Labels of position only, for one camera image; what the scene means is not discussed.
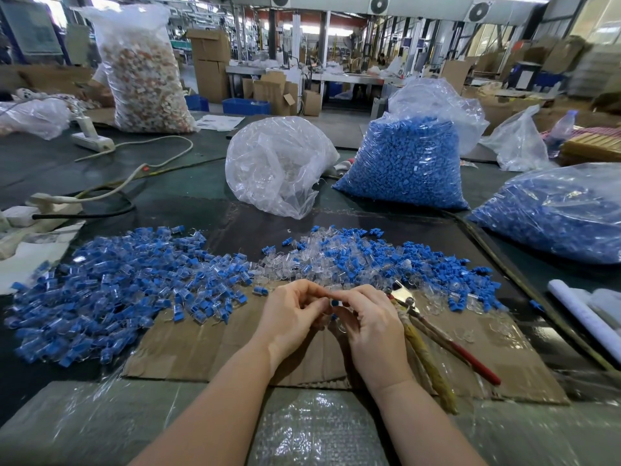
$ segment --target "white tube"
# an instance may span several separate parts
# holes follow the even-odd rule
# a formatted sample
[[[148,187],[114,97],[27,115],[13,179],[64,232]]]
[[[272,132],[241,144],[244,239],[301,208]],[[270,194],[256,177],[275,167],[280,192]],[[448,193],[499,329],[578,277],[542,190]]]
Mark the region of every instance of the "white tube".
[[[548,289],[555,297],[567,307],[576,319],[597,339],[599,343],[621,363],[621,337],[610,328],[608,324],[584,304],[561,280],[552,280],[548,283]]]

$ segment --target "bag of clear parts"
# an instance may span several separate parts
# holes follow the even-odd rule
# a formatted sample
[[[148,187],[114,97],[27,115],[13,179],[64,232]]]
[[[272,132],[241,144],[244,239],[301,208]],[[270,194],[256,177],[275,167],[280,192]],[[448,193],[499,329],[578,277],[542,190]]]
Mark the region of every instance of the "bag of clear parts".
[[[560,257],[621,263],[621,163],[582,163],[521,174],[470,219]]]
[[[410,80],[371,121],[352,168],[333,187],[356,196],[443,209],[468,209],[460,155],[489,124],[477,100],[445,79]]]
[[[302,219],[318,193],[313,185],[337,162],[337,149],[317,126],[298,116],[269,117],[233,136],[225,174],[240,201]]]
[[[93,23],[117,127],[124,132],[194,132],[166,30],[170,9],[153,4],[76,11]]]

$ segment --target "black cable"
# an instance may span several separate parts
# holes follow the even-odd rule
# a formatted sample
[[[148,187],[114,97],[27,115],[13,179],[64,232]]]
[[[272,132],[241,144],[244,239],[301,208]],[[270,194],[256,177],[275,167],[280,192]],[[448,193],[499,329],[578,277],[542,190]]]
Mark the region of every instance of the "black cable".
[[[111,186],[100,186],[96,189],[91,189],[89,193],[93,191],[111,191],[113,189],[114,188]],[[128,203],[128,206],[124,207],[120,211],[105,212],[103,214],[33,214],[32,219],[102,219],[105,217],[114,217],[120,216],[121,214],[127,214],[128,212],[136,209],[134,202],[123,191],[118,191],[116,194],[120,195],[120,197],[125,199]]]

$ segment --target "water bottle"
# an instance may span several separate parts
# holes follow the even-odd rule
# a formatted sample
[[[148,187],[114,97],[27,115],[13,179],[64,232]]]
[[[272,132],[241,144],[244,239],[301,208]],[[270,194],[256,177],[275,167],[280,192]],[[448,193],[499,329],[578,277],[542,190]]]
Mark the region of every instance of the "water bottle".
[[[556,158],[561,153],[561,146],[566,140],[571,139],[571,133],[576,123],[578,111],[570,109],[567,114],[557,122],[545,139],[548,148],[548,157]]]

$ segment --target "fan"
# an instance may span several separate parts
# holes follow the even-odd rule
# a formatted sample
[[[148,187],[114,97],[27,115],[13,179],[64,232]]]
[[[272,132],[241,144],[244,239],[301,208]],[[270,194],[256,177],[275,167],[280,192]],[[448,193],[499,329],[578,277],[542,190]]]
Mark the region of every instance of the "fan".
[[[367,13],[370,15],[385,15],[389,4],[390,0],[369,0],[369,11]]]
[[[489,13],[490,6],[492,6],[492,1],[473,2],[464,21],[466,23],[482,23]]]
[[[272,0],[272,6],[276,8],[291,8],[290,0]]]

